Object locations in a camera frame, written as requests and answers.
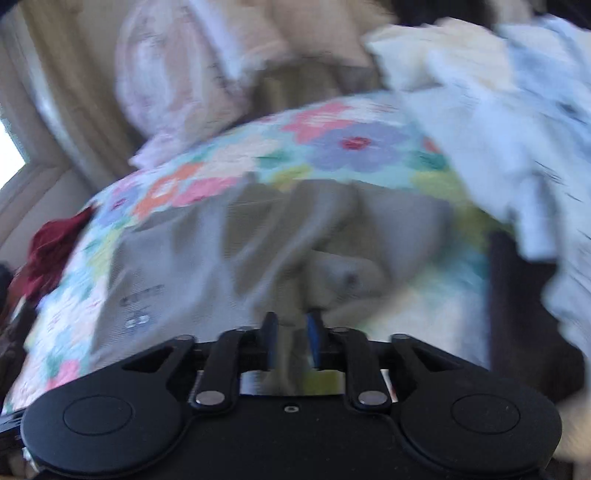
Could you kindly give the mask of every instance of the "white cloth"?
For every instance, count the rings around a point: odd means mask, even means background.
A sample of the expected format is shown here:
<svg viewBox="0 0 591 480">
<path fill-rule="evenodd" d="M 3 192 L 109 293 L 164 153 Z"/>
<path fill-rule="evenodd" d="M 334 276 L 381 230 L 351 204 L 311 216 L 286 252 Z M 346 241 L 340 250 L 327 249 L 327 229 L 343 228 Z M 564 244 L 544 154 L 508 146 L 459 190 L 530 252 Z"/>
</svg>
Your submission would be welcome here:
<svg viewBox="0 0 591 480">
<path fill-rule="evenodd" d="M 535 161 L 519 135 L 520 123 L 529 119 L 514 115 L 511 97 L 519 88 L 506 42 L 454 19 L 422 28 L 388 27 L 365 42 L 389 86 L 447 154 L 472 200 L 501 222 L 515 216 L 524 258 L 554 259 L 552 202 L 534 178 Z M 432 85 L 443 87 L 424 88 Z"/>
</svg>

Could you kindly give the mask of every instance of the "light blue cloth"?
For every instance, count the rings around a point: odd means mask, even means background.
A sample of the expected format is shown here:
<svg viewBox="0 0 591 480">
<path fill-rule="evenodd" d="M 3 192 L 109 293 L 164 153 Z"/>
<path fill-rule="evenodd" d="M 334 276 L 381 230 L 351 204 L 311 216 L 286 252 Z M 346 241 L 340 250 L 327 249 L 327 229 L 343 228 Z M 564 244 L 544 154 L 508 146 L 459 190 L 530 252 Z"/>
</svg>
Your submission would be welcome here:
<svg viewBox="0 0 591 480">
<path fill-rule="evenodd" d="M 538 26 L 557 34 L 575 66 L 552 58 L 542 48 L 523 45 L 511 37 L 511 27 L 501 26 L 499 33 L 508 41 L 517 85 L 523 99 L 558 121 L 561 133 L 572 138 L 578 155 L 591 163 L 591 74 L 574 39 L 577 27 L 552 15 L 540 19 Z"/>
</svg>

